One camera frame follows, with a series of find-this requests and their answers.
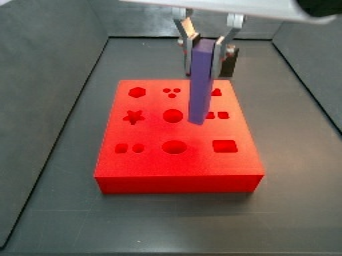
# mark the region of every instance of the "red shape sorter block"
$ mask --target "red shape sorter block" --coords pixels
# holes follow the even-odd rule
[[[188,80],[120,82],[93,175],[103,193],[256,188],[264,171],[230,82],[214,82],[202,126],[188,95]]]

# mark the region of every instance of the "table surface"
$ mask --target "table surface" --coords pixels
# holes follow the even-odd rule
[[[266,177],[252,194],[101,195],[118,82],[182,79],[175,39],[111,39],[3,253],[342,252],[342,143],[271,42],[236,41],[232,86]]]

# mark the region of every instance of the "purple rectangular prism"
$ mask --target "purple rectangular prism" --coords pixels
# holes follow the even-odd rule
[[[203,124],[208,113],[212,78],[211,62],[215,40],[200,39],[192,48],[188,121]]]

